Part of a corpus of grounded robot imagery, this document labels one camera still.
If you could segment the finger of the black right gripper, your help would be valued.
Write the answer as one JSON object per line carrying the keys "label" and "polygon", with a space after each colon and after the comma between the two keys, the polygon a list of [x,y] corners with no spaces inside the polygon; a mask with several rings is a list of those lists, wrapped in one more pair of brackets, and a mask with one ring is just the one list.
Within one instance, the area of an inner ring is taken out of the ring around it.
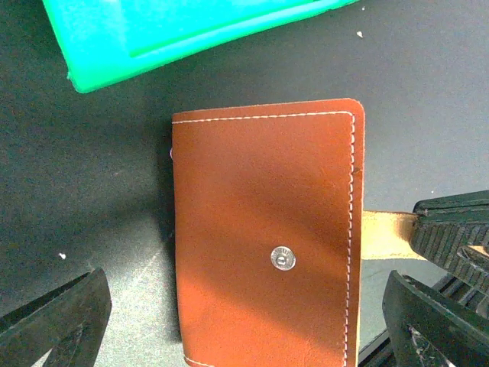
{"label": "finger of the black right gripper", "polygon": [[488,224],[488,191],[420,200],[413,213],[421,223]]}
{"label": "finger of the black right gripper", "polygon": [[488,293],[487,223],[419,220],[414,225],[410,247],[481,293]]}

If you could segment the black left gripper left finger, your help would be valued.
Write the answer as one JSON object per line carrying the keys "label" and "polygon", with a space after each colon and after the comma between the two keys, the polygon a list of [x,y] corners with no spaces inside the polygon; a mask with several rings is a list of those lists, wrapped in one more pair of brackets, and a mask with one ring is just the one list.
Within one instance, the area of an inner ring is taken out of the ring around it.
{"label": "black left gripper left finger", "polygon": [[112,310],[97,268],[1,317],[1,365],[93,366]]}

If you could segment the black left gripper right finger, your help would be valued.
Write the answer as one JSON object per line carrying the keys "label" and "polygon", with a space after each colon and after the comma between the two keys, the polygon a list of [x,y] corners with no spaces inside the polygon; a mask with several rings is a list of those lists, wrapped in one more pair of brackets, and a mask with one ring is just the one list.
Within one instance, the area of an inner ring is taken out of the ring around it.
{"label": "black left gripper right finger", "polygon": [[382,309],[398,366],[487,366],[488,319],[392,271]]}

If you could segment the brown leather card holder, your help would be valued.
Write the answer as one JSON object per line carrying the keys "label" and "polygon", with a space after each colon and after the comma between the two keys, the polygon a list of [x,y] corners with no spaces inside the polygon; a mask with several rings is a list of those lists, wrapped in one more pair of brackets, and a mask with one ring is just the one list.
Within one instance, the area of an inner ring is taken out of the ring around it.
{"label": "brown leather card holder", "polygon": [[364,211],[364,119],[354,99],[173,117],[188,365],[357,365],[361,260],[408,255],[415,221]]}

